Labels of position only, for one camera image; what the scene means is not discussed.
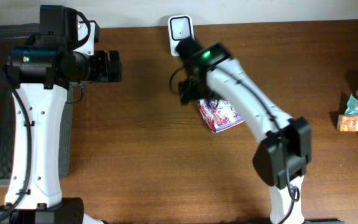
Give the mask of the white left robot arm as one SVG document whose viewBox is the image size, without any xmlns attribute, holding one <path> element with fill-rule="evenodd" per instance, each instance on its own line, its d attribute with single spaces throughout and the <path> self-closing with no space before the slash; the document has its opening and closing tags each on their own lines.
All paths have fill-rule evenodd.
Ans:
<svg viewBox="0 0 358 224">
<path fill-rule="evenodd" d="M 14 99 L 16 130 L 0 223 L 95 223 L 82 199 L 62 195 L 60 128 L 72 84 L 121 81 L 119 52 L 21 45 L 12 51 L 4 74 Z"/>
</svg>

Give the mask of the white barcode scanner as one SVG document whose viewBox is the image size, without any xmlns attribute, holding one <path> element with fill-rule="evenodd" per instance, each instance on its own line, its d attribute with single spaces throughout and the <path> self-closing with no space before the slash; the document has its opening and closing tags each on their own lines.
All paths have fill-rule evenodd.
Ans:
<svg viewBox="0 0 358 224">
<path fill-rule="evenodd" d="M 188 37 L 194 37 L 193 21 L 188 15 L 175 15 L 168 18 L 167 21 L 169 41 L 170 41 L 170 53 L 172 56 L 179 56 L 175 50 L 178 43 Z"/>
</svg>

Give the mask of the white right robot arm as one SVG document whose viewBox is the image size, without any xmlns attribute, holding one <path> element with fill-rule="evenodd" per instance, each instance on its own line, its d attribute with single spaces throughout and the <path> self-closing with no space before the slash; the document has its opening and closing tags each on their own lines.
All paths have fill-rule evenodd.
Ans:
<svg viewBox="0 0 358 224">
<path fill-rule="evenodd" d="M 222 44 L 203 48 L 187 37 L 175 50 L 188 76 L 178 84 L 181 104 L 227 100 L 258 142 L 252 163 L 268 185 L 270 222 L 307 223 L 301 211 L 301 186 L 312 159 L 307 120 L 294 119 L 273 103 Z"/>
</svg>

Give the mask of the orange tissue pack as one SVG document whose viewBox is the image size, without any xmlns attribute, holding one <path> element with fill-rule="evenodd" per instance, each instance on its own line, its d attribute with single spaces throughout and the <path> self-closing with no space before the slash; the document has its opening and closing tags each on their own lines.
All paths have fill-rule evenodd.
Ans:
<svg viewBox="0 0 358 224">
<path fill-rule="evenodd" d="M 358 132 L 358 115 L 339 115 L 337 129 L 341 132 Z"/>
</svg>

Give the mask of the red purple tissue pack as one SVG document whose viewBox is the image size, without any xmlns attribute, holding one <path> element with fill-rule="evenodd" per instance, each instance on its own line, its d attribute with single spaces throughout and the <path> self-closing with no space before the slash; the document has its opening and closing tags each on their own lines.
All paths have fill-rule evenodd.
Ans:
<svg viewBox="0 0 358 224">
<path fill-rule="evenodd" d="M 242 116 L 226 100 L 198 101 L 201 117 L 212 133 L 219 133 L 244 122 Z"/>
</svg>

